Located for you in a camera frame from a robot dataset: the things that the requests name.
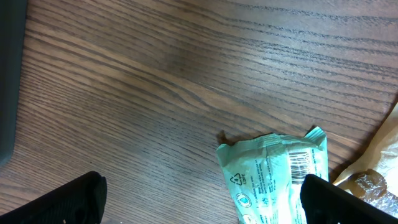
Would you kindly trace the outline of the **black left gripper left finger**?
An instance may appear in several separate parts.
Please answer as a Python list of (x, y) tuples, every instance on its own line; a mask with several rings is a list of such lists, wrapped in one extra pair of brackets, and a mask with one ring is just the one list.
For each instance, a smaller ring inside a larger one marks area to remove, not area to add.
[(106, 178), (90, 171), (1, 215), (1, 224), (97, 224), (107, 198)]

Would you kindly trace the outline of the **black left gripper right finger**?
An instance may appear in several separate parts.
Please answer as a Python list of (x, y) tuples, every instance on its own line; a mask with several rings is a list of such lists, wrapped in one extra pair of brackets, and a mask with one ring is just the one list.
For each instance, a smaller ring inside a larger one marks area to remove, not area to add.
[(300, 199), (308, 224), (397, 224), (397, 218), (308, 174)]

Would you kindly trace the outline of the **brown Pantene sachet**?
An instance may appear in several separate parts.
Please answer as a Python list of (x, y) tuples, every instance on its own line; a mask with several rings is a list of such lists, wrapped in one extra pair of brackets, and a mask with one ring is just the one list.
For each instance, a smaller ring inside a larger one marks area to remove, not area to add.
[(334, 181), (334, 185), (397, 217), (397, 107), (395, 106), (364, 154)]

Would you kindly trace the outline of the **teal snack packet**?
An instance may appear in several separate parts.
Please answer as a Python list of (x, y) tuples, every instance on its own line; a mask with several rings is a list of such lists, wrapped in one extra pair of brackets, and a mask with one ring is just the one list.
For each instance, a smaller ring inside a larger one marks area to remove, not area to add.
[(328, 180), (327, 138), (319, 127), (304, 137), (267, 134), (222, 144), (216, 155), (240, 223), (306, 224), (305, 177)]

